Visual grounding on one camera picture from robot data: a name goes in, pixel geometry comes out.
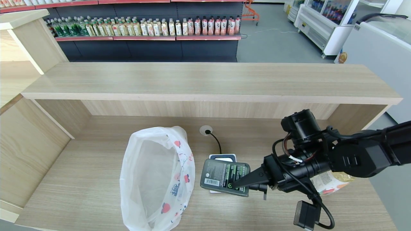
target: orange shopping basket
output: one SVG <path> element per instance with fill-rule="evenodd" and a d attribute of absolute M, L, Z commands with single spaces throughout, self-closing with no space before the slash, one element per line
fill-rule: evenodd
<path fill-rule="evenodd" d="M 256 25 L 258 25 L 258 21 L 260 21 L 260 15 L 257 14 L 257 12 L 251 8 L 251 3 L 252 3 L 253 1 L 254 1 L 254 0 L 245 0 L 241 20 L 257 21 Z"/>

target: barcode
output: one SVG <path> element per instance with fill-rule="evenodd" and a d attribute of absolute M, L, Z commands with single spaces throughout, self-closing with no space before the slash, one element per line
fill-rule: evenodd
<path fill-rule="evenodd" d="M 328 183 L 331 183 L 331 181 L 332 181 L 332 175 L 331 175 L 331 173 L 328 173 L 328 172 L 326 172 L 326 173 L 323 173 L 323 174 L 320 174 L 320 178 L 321 178 L 321 180 L 323 181 L 323 184 L 328 184 Z"/>
<path fill-rule="evenodd" d="M 204 179 L 204 184 L 207 185 L 214 185 L 214 186 L 220 186 L 220 181 L 219 180 L 212 180 L 212 179 Z"/>

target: wooden counter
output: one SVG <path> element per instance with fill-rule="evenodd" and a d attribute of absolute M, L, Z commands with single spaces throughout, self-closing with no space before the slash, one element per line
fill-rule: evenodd
<path fill-rule="evenodd" d="M 200 126 L 213 126 L 223 152 L 254 169 L 285 136 L 284 116 L 311 109 L 322 128 L 351 134 L 401 101 L 362 65 L 67 63 L 41 19 L 47 14 L 0 15 L 0 30 L 14 40 L 10 53 L 21 49 L 10 57 L 44 74 L 1 115 L 0 210 L 23 226 L 126 230 L 119 175 L 130 134 L 179 125 L 188 134 L 197 182 L 176 230 L 300 230 L 292 221 L 302 194 L 273 191 L 263 201 L 258 192 L 242 198 L 199 187 L 203 163 L 218 147 L 200 135 Z M 323 200 L 335 230 L 395 230 L 367 179 Z M 328 223 L 324 214 L 321 221 Z"/>

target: red shelf edge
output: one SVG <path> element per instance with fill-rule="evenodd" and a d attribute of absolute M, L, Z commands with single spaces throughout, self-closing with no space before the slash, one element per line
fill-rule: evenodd
<path fill-rule="evenodd" d="M 190 35 L 190 36 L 177 36 L 176 40 L 240 40 L 241 35 Z"/>
<path fill-rule="evenodd" d="M 118 3 L 169 3 L 170 0 L 98 0 L 99 4 Z"/>
<path fill-rule="evenodd" d="M 15 6 L 15 7 L 5 7 L 0 9 L 0 14 L 3 13 L 10 13 L 10 12 L 18 12 L 18 11 L 26 11 L 26 10 L 34 10 L 34 6 Z"/>
<path fill-rule="evenodd" d="M 245 2 L 245 0 L 171 0 L 172 2 Z"/>
<path fill-rule="evenodd" d="M 64 42 L 64 41 L 101 41 L 101 40 L 113 40 L 113 37 L 98 37 L 98 36 L 79 36 L 79 37 L 56 37 L 56 41 Z"/>
<path fill-rule="evenodd" d="M 175 41 L 175 36 L 114 36 L 113 40 Z"/>
<path fill-rule="evenodd" d="M 35 6 L 36 9 L 47 9 L 53 7 L 69 7 L 69 6 L 85 6 L 85 5 L 97 5 L 98 0 L 86 0 L 86 1 L 72 1 L 72 2 L 59 2 L 51 4 L 43 4 Z"/>

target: gray floor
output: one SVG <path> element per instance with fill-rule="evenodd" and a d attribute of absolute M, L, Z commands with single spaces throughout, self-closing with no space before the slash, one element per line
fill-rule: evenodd
<path fill-rule="evenodd" d="M 241 22 L 241 33 L 248 38 L 238 44 L 238 62 L 333 63 L 334 57 L 321 58 L 321 50 L 302 33 L 297 33 L 283 11 L 283 5 L 255 4 L 260 21 Z"/>
<path fill-rule="evenodd" d="M 243 21 L 241 33 L 248 35 L 238 46 L 238 62 L 305 62 L 333 63 L 334 57 L 321 58 L 321 50 L 286 18 L 283 5 L 253 5 L 260 14 L 260 22 Z M 388 115 L 379 118 L 370 129 L 381 129 L 395 122 Z M 391 167 L 370 179 L 398 230 L 409 230 L 408 176 L 411 165 Z M 34 229 L 13 225 L 0 220 L 1 231 L 33 231 Z"/>

